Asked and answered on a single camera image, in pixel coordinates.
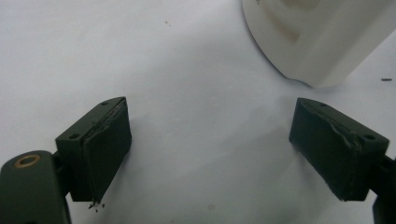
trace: debris particle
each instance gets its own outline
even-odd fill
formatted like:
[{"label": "debris particle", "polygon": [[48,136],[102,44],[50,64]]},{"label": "debris particle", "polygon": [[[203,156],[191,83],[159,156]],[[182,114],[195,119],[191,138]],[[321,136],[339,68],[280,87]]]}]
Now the debris particle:
[{"label": "debris particle", "polygon": [[213,203],[210,203],[210,204],[207,206],[207,209],[209,209],[209,211],[214,210],[215,208],[216,208],[216,206],[215,206]]}]

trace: white surface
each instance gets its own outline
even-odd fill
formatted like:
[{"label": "white surface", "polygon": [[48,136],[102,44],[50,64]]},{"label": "white surface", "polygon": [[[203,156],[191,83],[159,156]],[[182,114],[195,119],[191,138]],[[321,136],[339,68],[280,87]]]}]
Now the white surface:
[{"label": "white surface", "polygon": [[396,30],[393,0],[243,0],[243,6],[268,59],[313,87],[343,82]]},{"label": "white surface", "polygon": [[[396,34],[341,85],[281,76],[240,0],[2,1],[0,164],[54,152],[88,110],[125,95],[134,142],[98,213],[78,223],[373,223],[341,203],[288,141],[298,96],[396,139]],[[393,144],[388,155],[396,157]]]}]

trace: white 3d printed part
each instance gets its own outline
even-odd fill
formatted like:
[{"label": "white 3d printed part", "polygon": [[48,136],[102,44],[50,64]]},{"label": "white 3d printed part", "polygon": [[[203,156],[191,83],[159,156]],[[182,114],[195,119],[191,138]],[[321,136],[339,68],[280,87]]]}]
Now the white 3d printed part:
[{"label": "white 3d printed part", "polygon": [[242,0],[271,63],[313,87],[341,83],[396,30],[395,0]]}]

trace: white table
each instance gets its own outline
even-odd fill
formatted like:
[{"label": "white table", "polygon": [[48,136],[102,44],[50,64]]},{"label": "white table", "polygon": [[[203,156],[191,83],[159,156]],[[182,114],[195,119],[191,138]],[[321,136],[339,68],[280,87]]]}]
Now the white table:
[{"label": "white table", "polygon": [[[289,143],[297,97],[396,139],[396,33],[333,88],[284,78],[240,0],[0,3],[0,164],[126,96],[134,141],[98,213],[78,223],[373,223]],[[387,153],[396,157],[391,144]]]}]

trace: screw hole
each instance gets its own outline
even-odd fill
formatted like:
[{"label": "screw hole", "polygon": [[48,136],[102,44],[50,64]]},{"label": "screw hole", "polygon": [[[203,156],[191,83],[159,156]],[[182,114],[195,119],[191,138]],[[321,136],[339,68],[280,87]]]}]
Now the screw hole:
[{"label": "screw hole", "polygon": [[370,135],[370,134],[366,134],[364,135],[364,138],[368,139],[368,140],[375,140],[375,137]]},{"label": "screw hole", "polygon": [[17,168],[25,168],[37,163],[39,160],[40,160],[39,155],[27,155],[18,159],[15,162],[14,166]]},{"label": "screw hole", "polygon": [[70,139],[76,139],[79,137],[78,133],[73,133],[72,135],[69,136]]}]

